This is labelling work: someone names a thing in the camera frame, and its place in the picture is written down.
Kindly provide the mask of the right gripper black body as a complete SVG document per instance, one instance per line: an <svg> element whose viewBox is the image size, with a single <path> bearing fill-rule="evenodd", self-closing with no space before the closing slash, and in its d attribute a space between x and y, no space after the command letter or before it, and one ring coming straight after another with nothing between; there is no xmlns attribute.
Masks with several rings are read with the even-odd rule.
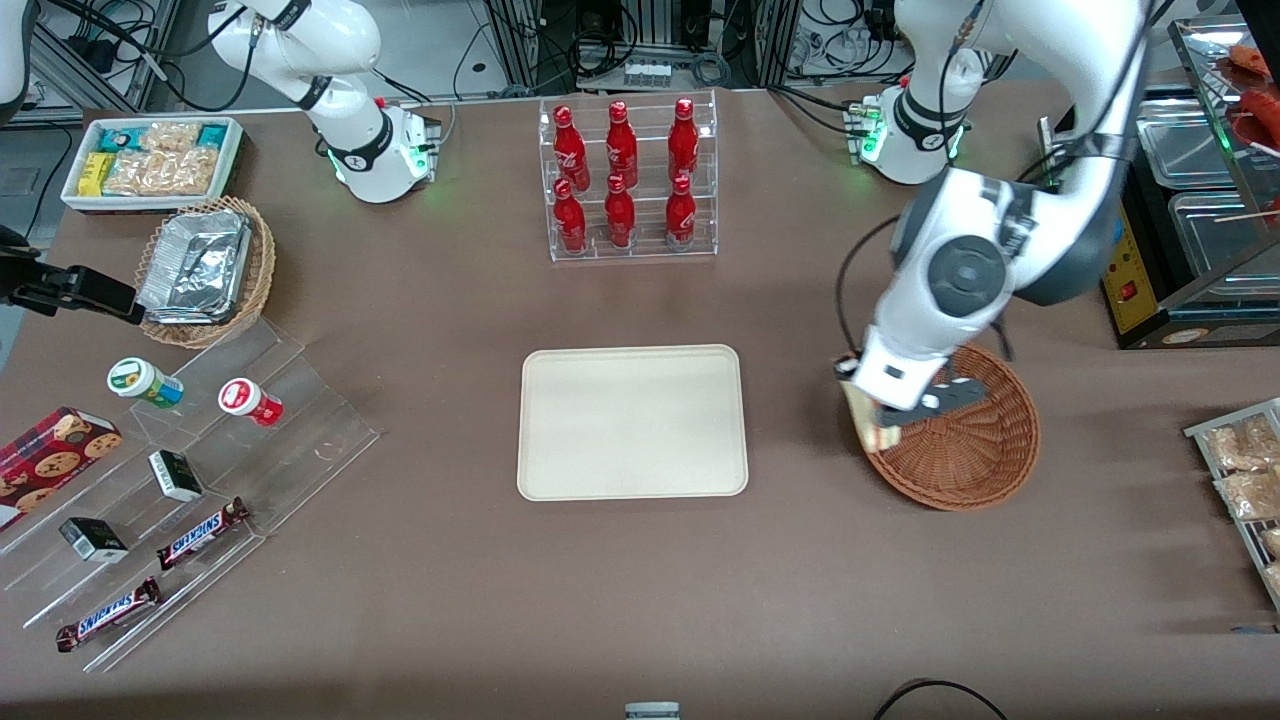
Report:
<svg viewBox="0 0 1280 720"><path fill-rule="evenodd" d="M20 290L36 287L44 277L38 251L20 233L1 228L1 305L13 305Z"/></svg>

